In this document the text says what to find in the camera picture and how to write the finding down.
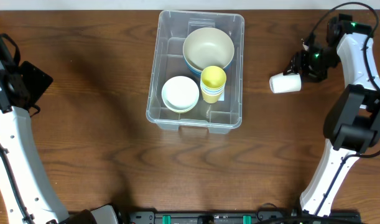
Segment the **white small bowl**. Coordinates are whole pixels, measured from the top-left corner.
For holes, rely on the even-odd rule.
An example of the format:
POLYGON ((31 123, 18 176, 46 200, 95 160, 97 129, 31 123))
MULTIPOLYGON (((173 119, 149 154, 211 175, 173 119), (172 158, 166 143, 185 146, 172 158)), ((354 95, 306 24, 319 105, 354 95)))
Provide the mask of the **white small bowl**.
POLYGON ((165 106, 170 105, 178 109, 196 105, 199 99, 198 85, 185 76, 173 77, 162 87, 162 101, 165 106))

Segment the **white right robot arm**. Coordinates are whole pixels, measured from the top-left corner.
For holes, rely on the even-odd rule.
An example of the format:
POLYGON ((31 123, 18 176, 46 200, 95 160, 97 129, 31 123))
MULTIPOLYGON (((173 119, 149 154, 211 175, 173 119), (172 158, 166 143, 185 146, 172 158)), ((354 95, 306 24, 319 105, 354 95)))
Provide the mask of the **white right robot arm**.
POLYGON ((323 125, 325 148, 317 170, 300 196, 303 213, 331 214, 331 205, 353 164, 367 158, 380 139, 380 77, 373 56, 373 28, 340 16, 327 24, 327 47, 310 34, 287 68, 271 77, 273 93, 300 91, 302 82, 327 79, 328 69, 341 65, 345 89, 323 125))

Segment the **cream cup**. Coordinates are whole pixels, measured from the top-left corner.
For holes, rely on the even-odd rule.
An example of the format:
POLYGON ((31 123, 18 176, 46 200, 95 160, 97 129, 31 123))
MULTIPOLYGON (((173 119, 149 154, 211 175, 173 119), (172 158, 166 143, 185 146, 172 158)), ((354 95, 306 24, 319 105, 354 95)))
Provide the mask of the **cream cup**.
POLYGON ((298 73, 290 73, 288 75, 279 73, 270 77, 269 84, 271 91, 275 94, 296 92, 302 88, 301 77, 298 73))

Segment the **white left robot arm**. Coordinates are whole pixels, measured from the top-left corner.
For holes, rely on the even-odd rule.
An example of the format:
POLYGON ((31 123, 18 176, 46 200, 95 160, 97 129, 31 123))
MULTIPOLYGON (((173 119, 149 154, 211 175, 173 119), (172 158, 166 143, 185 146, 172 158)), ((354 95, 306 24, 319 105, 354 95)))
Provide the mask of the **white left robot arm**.
POLYGON ((29 62, 9 72, 0 61, 0 191, 9 223, 119 223, 112 205, 68 213, 38 155, 28 109, 12 105, 38 100, 52 82, 29 62))

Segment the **cream large bowl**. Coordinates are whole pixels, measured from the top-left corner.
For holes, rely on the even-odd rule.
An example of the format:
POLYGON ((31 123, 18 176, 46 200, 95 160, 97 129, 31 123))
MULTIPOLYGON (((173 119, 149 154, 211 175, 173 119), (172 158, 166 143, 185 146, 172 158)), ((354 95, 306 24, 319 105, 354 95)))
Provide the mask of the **cream large bowl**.
POLYGON ((234 57, 234 43, 230 36, 214 27, 203 27, 191 32, 183 43, 183 57, 193 67, 227 66, 234 57))

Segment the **light blue cup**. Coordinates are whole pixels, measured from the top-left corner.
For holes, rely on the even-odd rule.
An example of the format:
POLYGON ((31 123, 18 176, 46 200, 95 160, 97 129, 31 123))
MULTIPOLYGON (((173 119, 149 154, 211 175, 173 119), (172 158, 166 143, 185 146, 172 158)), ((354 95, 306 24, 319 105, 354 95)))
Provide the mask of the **light blue cup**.
POLYGON ((207 87, 207 86, 204 85, 203 83, 201 83, 200 87, 201 87, 201 89, 202 89, 205 93, 207 93, 207 94, 209 94, 209 95, 218 95, 220 92, 224 91, 224 89, 225 89, 225 86, 224 86, 224 85, 221 86, 220 88, 212 89, 212 88, 207 87))

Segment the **yellow small bowl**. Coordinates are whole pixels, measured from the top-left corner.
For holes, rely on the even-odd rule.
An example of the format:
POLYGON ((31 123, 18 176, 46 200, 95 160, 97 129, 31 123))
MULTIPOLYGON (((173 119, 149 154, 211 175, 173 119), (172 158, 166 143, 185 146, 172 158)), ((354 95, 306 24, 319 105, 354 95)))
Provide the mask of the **yellow small bowl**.
POLYGON ((175 113, 179 113, 179 114, 181 114, 181 113, 187 113, 187 112, 189 112, 190 110, 192 110, 195 106, 196 106, 196 105, 191 105, 191 106, 188 107, 188 108, 178 109, 178 108, 176 108, 176 107, 174 107, 174 106, 166 105, 166 107, 167 107, 170 111, 173 111, 173 112, 175 112, 175 113))

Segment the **yellow cup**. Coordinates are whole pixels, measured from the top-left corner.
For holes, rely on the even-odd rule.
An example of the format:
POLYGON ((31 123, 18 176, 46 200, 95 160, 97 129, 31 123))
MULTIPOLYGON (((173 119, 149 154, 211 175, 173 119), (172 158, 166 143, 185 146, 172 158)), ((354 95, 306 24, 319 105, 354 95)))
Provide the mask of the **yellow cup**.
POLYGON ((201 83, 211 90, 222 88, 226 79, 226 72, 217 66, 206 67, 201 73, 201 83))
POLYGON ((222 95, 223 95, 223 92, 217 95, 210 95, 210 94, 205 93, 204 91, 202 92, 203 100, 209 104, 213 104, 219 101, 222 95))

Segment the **dark blue bowl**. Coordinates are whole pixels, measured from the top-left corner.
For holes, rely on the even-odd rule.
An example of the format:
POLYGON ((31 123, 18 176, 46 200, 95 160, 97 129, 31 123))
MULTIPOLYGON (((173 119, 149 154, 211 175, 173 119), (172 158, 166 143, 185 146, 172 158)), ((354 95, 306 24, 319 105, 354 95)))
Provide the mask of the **dark blue bowl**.
MULTIPOLYGON (((202 74, 202 71, 199 70, 199 69, 197 69, 197 68, 195 68, 195 67, 193 67, 192 65, 190 65, 190 64, 188 63, 187 60, 184 60, 184 61, 185 61, 186 66, 188 67, 188 69, 189 69, 189 70, 190 70, 190 71, 191 71, 191 72, 192 72, 197 78, 200 78, 200 77, 201 77, 201 74, 202 74)), ((226 73, 227 73, 228 70, 230 69, 232 63, 233 63, 233 61, 230 61, 230 63, 229 63, 227 66, 223 67, 223 70, 224 70, 226 73)))

